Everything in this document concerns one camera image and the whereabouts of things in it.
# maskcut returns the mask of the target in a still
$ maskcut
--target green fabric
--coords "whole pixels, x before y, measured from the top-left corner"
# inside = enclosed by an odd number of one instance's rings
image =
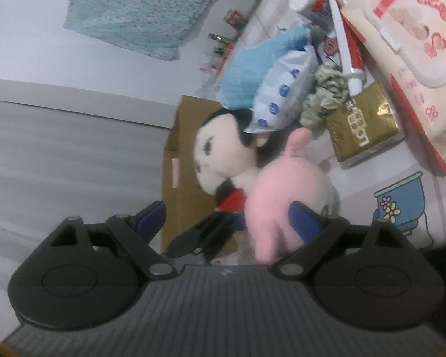
[[[315,73],[315,94],[309,94],[302,105],[301,125],[314,129],[325,122],[326,116],[349,99],[348,87],[341,68],[325,62]]]

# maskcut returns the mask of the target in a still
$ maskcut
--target blue cup illustration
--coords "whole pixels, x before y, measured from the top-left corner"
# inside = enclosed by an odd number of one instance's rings
[[[373,212],[373,221],[386,218],[402,233],[414,230],[420,217],[424,215],[426,218],[422,175],[422,172],[416,172],[375,192],[378,207]]]

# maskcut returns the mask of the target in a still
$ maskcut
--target wipes lid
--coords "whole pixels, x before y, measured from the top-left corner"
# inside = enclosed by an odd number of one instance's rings
[[[367,0],[364,15],[420,83],[446,84],[446,0]]]

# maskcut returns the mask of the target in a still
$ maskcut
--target pink plush toy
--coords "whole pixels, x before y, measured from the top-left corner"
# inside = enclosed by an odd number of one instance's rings
[[[313,211],[334,213],[337,192],[316,165],[296,156],[312,139],[308,129],[288,138],[284,155],[262,169],[246,200],[244,215],[258,263],[272,264],[304,245],[289,223],[289,206],[301,201]]]

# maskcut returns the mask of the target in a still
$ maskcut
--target red cloth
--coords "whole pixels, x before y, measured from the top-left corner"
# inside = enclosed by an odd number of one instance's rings
[[[224,210],[225,212],[243,212],[244,204],[246,202],[246,196],[244,195],[243,189],[236,189],[231,193],[219,206],[218,208]]]

